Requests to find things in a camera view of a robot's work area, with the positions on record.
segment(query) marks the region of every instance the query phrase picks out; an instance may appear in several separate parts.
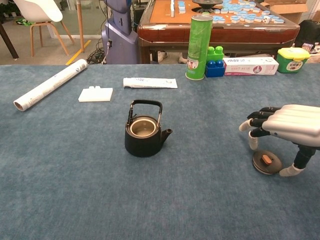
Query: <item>teapot handle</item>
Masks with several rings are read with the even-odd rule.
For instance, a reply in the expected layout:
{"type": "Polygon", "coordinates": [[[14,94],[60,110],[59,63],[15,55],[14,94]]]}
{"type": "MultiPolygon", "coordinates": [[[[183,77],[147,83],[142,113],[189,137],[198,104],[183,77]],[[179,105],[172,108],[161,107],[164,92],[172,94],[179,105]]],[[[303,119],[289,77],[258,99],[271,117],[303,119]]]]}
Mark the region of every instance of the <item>teapot handle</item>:
{"type": "Polygon", "coordinates": [[[130,110],[129,110],[129,116],[128,116],[128,121],[126,122],[126,125],[129,126],[132,123],[132,115],[134,111],[134,105],[135,104],[149,104],[149,105],[156,105],[159,107],[159,117],[158,117],[158,122],[156,124],[157,127],[159,127],[160,123],[160,116],[162,113],[162,103],[159,101],[154,101],[154,100],[146,100],[146,99],[136,99],[133,100],[131,105],[130,105],[130,110]]]}

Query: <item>yellow lid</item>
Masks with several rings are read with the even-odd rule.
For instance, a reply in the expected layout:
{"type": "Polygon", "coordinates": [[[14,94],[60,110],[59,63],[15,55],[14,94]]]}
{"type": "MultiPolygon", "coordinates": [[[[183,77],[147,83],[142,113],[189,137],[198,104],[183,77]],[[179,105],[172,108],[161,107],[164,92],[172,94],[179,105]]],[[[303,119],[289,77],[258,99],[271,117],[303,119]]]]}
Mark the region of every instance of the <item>yellow lid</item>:
{"type": "Polygon", "coordinates": [[[292,59],[293,61],[302,61],[310,58],[310,53],[301,47],[284,47],[278,50],[285,59],[292,59]]]}

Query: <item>blue lego block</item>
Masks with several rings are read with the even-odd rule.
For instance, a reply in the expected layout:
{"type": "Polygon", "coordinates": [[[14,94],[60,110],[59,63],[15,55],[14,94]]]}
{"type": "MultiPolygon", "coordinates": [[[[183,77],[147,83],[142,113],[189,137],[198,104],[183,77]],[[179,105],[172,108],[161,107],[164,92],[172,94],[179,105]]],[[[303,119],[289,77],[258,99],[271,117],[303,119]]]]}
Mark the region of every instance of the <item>blue lego block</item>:
{"type": "Polygon", "coordinates": [[[224,61],[208,61],[205,65],[204,74],[207,78],[223,77],[225,75],[224,61]]]}

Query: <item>green lego block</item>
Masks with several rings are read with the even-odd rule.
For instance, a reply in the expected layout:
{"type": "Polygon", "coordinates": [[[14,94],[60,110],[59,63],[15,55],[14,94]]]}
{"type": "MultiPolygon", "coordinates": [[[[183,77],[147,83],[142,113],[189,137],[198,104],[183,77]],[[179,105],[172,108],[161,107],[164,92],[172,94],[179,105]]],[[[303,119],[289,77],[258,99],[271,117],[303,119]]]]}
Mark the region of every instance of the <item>green lego block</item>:
{"type": "Polygon", "coordinates": [[[224,48],[222,46],[217,46],[214,48],[213,46],[208,47],[208,52],[206,55],[206,61],[218,61],[224,58],[224,48]]]}

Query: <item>white chair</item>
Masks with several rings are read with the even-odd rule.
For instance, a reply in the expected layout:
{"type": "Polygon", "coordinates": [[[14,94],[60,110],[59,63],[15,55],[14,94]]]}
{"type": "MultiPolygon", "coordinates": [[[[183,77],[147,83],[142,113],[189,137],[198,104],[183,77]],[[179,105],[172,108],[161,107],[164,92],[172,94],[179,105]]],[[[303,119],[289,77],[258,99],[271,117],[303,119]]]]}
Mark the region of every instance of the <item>white chair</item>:
{"type": "Polygon", "coordinates": [[[69,55],[69,52],[64,42],[62,41],[57,28],[51,22],[60,22],[73,44],[75,43],[75,41],[71,37],[66,25],[62,22],[63,15],[54,0],[14,0],[14,2],[18,6],[23,17],[29,22],[35,23],[30,26],[30,42],[32,57],[35,55],[33,27],[39,26],[40,42],[41,47],[43,47],[44,44],[42,40],[41,26],[45,25],[52,27],[53,31],[55,32],[56,36],[59,39],[59,42],[61,43],[65,51],[65,54],[69,55]]]}

